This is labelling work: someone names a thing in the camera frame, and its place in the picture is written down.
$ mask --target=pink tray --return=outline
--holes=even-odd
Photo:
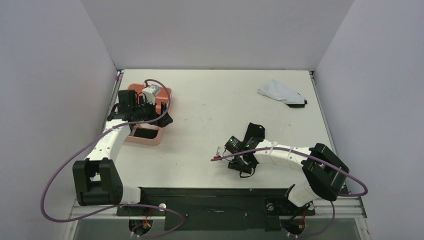
[[[141,93],[144,88],[145,86],[143,86],[143,84],[137,84],[137,83],[134,83],[128,86],[129,90],[135,90],[137,93]],[[166,89],[169,91],[169,95],[171,96],[171,99],[172,99],[172,89],[169,87],[167,87]],[[161,103],[168,103],[168,95],[163,87],[160,87],[159,95],[156,96],[156,112],[158,114],[161,114]],[[159,128],[157,132],[157,136],[153,139],[137,137],[137,136],[127,136],[125,138],[125,142],[157,146],[161,143],[162,135],[164,134],[164,131],[165,131],[164,127]]]

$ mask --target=robotic arm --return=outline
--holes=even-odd
[[[107,117],[103,132],[127,122],[156,119],[159,114],[156,112],[155,97],[160,90],[159,86],[150,85],[140,94],[137,94],[135,90],[119,91],[119,103],[113,107]],[[161,114],[166,108],[166,104],[162,103]],[[161,119],[151,124],[162,128],[172,122],[172,118],[166,113]],[[97,142],[85,160],[76,161],[73,164],[76,198],[81,206],[144,202],[145,195],[142,189],[123,185],[114,165],[114,160],[133,127],[134,124],[130,124],[113,129]]]
[[[317,143],[314,147],[291,147],[252,137],[244,144],[232,136],[225,144],[225,149],[232,154],[248,151],[248,153],[236,155],[228,163],[228,168],[239,171],[240,176],[241,173],[251,174],[258,164],[274,164],[303,173],[306,181],[294,184],[288,189],[288,200],[299,208],[316,199],[335,201],[346,176],[306,156],[294,154],[292,151],[317,157],[349,173],[349,168],[321,143]]]

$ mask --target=pink plastic bin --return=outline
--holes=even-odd
[[[137,83],[134,83],[128,86],[129,90],[135,90],[137,93],[141,93],[144,88],[145,87],[143,86],[143,84],[137,84]],[[169,95],[171,96],[171,100],[172,100],[172,89],[169,87],[167,87],[166,89],[168,89]],[[166,103],[166,104],[168,103],[168,95],[163,87],[160,87],[159,95],[156,96],[156,112],[158,114],[161,114],[161,103]],[[137,136],[127,136],[125,138],[125,142],[157,146],[161,143],[162,135],[164,134],[164,131],[165,131],[164,127],[159,128],[157,132],[157,136],[153,139],[137,137]]]

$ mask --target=gray cloth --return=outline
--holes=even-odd
[[[299,93],[293,91],[288,86],[274,79],[271,79],[265,86],[257,90],[257,93],[277,101],[282,101],[287,105],[303,105],[304,107],[306,99]]]

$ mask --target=white table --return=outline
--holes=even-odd
[[[124,143],[116,159],[122,183],[152,188],[288,188],[304,176],[259,164],[253,177],[240,179],[227,161],[210,162],[232,136],[243,140],[250,122],[265,127],[265,138],[280,144],[331,147],[308,71],[126,69],[120,84],[156,79],[172,88],[168,125],[159,146]],[[305,108],[290,108],[259,95],[270,79],[299,92]]]

